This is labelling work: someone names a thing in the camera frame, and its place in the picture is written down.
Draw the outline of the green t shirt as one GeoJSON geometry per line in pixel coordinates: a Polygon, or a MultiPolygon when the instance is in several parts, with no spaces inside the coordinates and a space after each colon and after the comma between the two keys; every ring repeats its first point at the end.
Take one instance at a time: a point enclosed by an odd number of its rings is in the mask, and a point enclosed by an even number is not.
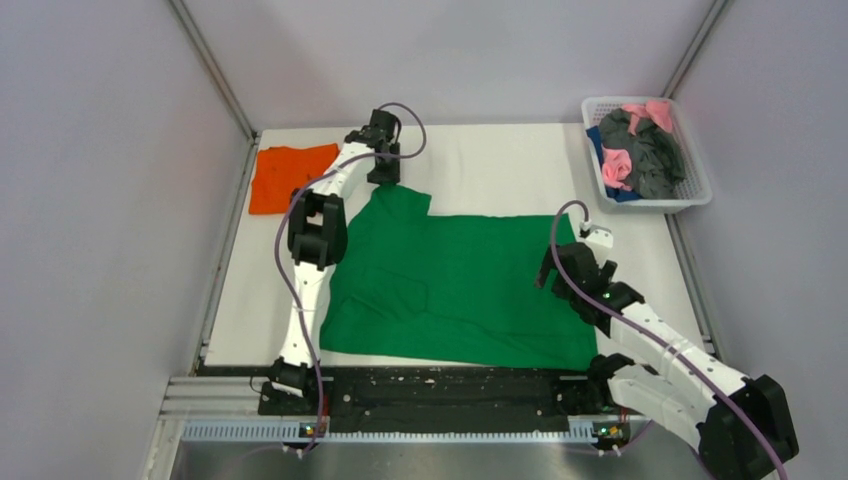
{"type": "Polygon", "coordinates": [[[549,215],[435,216],[429,195],[376,189],[348,227],[331,278],[323,350],[582,371],[594,329],[535,279],[551,241],[574,236],[549,215]]]}

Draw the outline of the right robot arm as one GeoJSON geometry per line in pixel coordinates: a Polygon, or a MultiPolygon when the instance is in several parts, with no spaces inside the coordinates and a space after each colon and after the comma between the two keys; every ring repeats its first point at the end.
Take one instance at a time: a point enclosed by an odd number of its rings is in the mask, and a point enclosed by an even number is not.
{"type": "Polygon", "coordinates": [[[626,350],[592,361],[589,404],[644,415],[683,440],[715,479],[787,478],[799,444],[784,388],[706,353],[637,290],[614,281],[615,270],[584,242],[550,244],[535,281],[626,350]]]}

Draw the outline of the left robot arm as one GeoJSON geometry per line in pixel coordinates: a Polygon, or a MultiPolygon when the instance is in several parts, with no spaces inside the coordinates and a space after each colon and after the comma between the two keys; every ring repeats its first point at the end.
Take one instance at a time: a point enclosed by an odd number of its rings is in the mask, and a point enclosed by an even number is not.
{"type": "Polygon", "coordinates": [[[330,279],[348,246],[346,202],[363,183],[400,180],[400,119],[386,105],[350,131],[337,157],[293,191],[274,240],[274,260],[291,296],[288,325],[268,370],[262,398],[297,413],[321,414],[324,404],[318,332],[330,300],[330,279]]]}

